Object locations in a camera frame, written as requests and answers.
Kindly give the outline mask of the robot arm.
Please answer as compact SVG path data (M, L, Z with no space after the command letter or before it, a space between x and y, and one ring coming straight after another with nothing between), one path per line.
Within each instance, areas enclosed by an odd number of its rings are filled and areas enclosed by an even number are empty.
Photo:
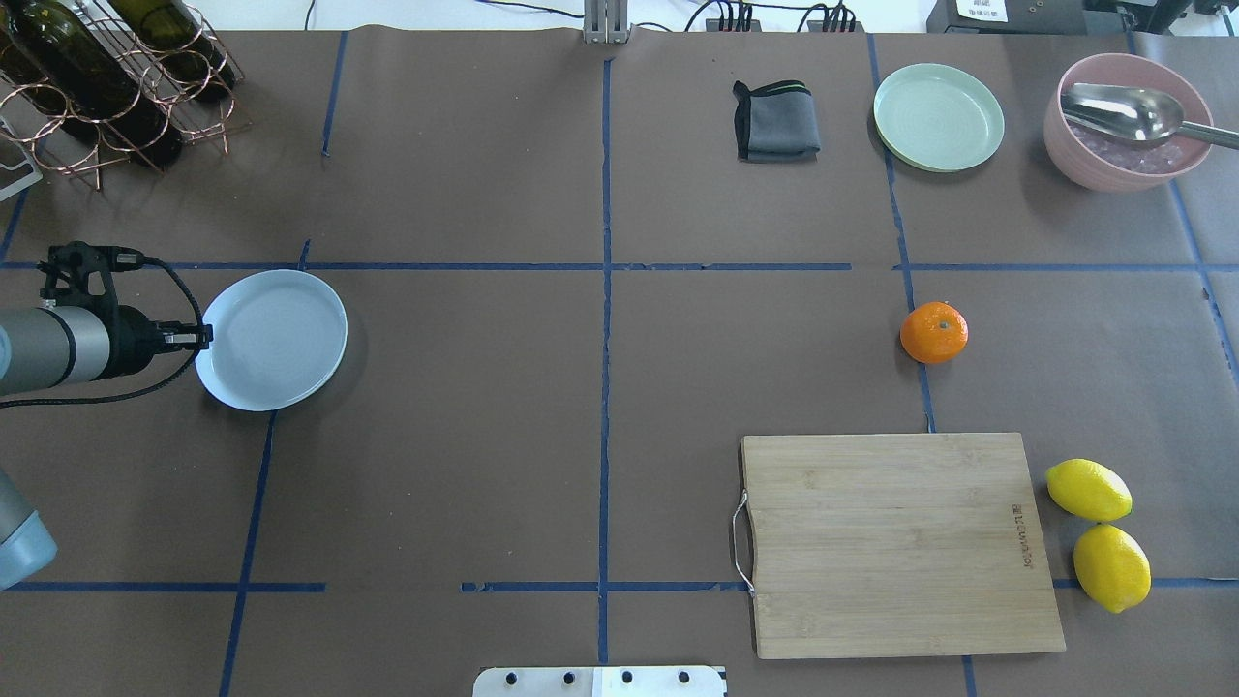
M118 317L78 306L5 310L1 318L1 387L4 396L45 391L56 385L135 375L154 357L199 352L213 339L211 326L154 322L120 306ZM1 473L1 587L25 581L50 561L58 547L32 503Z

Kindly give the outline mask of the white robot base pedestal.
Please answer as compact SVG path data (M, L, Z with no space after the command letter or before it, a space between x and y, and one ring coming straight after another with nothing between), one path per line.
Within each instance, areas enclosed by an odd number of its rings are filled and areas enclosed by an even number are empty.
M473 696L727 696L725 669L709 665L492 667Z

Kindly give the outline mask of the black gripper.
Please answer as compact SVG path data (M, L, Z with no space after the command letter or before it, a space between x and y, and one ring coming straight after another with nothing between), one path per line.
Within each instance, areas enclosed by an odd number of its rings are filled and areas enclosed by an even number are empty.
M164 327L136 308L115 308L105 312L107 359L105 378L124 378L138 374L150 365L156 354L165 349L209 349L214 334L212 327Z

